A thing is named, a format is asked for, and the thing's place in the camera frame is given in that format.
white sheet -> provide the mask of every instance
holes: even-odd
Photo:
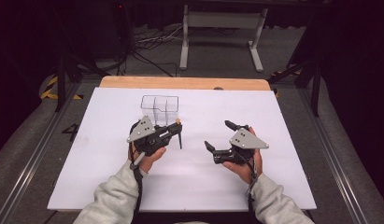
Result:
[[[204,141],[230,148],[235,134],[226,119],[252,126],[270,145],[262,149],[263,171],[284,186],[302,209],[317,208],[277,100],[271,91],[203,91],[96,88],[48,205],[82,209],[93,191],[127,159],[126,139],[142,118],[143,95],[176,95],[183,124],[182,144],[174,136],[164,156],[143,179],[140,211],[248,211],[247,184],[215,164]]]

white metal stand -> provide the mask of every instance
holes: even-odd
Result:
[[[184,7],[183,16],[183,42],[180,53],[179,69],[186,70],[188,66],[189,53],[189,27],[226,27],[255,29],[255,38],[249,41],[249,51],[257,72],[263,71],[261,59],[256,47],[261,37],[267,9],[261,13],[220,13],[220,12],[192,12],[188,6]]]

transparent box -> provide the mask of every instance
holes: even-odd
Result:
[[[154,125],[167,126],[178,118],[179,100],[177,96],[144,95],[141,109]]]

gray sweatshirt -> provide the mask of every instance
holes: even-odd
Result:
[[[94,202],[81,211],[74,223],[131,223],[138,197],[138,185],[133,171],[130,170],[130,163],[127,161],[107,182],[96,188]],[[256,202],[256,218],[262,223],[313,223],[293,199],[282,192],[282,186],[261,174],[251,191]]]

person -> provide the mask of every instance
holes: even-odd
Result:
[[[165,153],[165,147],[158,149],[150,157],[144,157],[139,163],[140,173],[146,176],[153,163]],[[75,224],[82,223],[131,223],[138,197],[138,185],[130,169],[131,155],[121,169],[105,183],[100,184],[94,192],[94,202],[88,204],[78,215]],[[293,199],[282,194],[283,187],[263,173],[263,160],[259,149],[253,156],[258,179],[251,189],[255,200],[255,216],[262,223],[313,223],[296,205]],[[247,184],[252,183],[249,167],[231,162],[224,162],[224,167],[239,175]]]

